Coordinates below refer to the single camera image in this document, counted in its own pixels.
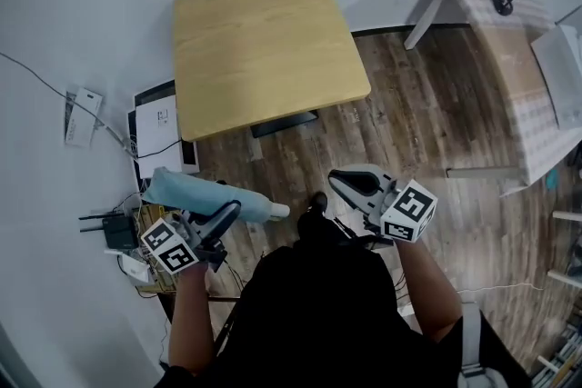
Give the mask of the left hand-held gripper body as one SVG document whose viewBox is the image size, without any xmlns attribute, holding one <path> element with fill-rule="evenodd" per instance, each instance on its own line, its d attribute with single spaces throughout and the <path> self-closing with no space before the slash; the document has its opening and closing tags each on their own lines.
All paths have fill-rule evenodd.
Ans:
<svg viewBox="0 0 582 388">
<path fill-rule="evenodd" d="M 169 274 L 178 274 L 194 264 L 206 264 L 216 272 L 227 255 L 221 240 L 226 231 L 222 220 L 189 223 L 181 214 L 169 214 L 155 221 L 141 240 Z"/>
</svg>

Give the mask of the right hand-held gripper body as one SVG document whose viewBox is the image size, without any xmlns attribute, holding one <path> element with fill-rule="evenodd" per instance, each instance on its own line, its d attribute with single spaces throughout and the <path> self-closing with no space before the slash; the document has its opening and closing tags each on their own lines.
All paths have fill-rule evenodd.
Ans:
<svg viewBox="0 0 582 388">
<path fill-rule="evenodd" d="M 415 180 L 406 185 L 392 181 L 366 221 L 380 237 L 415 243 L 433 219 L 436 208 L 437 197 Z"/>
</svg>

